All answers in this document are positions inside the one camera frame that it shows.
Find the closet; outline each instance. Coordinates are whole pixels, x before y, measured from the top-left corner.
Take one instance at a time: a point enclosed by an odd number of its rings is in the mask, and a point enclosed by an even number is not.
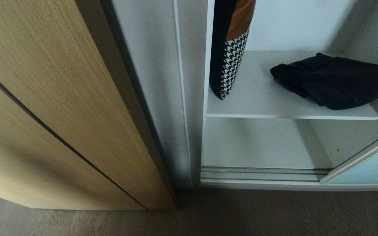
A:
[[[378,1],[258,0],[225,100],[208,81],[213,15],[210,0],[201,185],[320,186],[377,158],[378,99],[331,110],[289,92],[269,70],[318,52],[378,64]]]

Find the wooden floor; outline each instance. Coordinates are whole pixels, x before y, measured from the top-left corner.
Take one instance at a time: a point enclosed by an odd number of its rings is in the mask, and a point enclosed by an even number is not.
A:
[[[30,209],[0,199],[0,235],[376,235],[378,192],[200,189],[176,212]]]

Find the folded black garment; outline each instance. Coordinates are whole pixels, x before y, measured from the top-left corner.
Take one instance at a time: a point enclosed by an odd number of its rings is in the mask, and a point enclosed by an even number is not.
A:
[[[289,91],[329,109],[355,108],[378,98],[377,64],[318,53],[270,72]]]

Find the white shelf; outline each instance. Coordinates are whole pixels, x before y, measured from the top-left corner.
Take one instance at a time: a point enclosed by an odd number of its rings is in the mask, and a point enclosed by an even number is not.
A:
[[[209,90],[207,117],[378,120],[378,113],[370,104],[345,110],[320,107],[286,90],[269,72],[273,66],[314,55],[316,52],[246,51],[227,98],[222,101]]]
[[[308,120],[207,118],[202,167],[333,168]]]

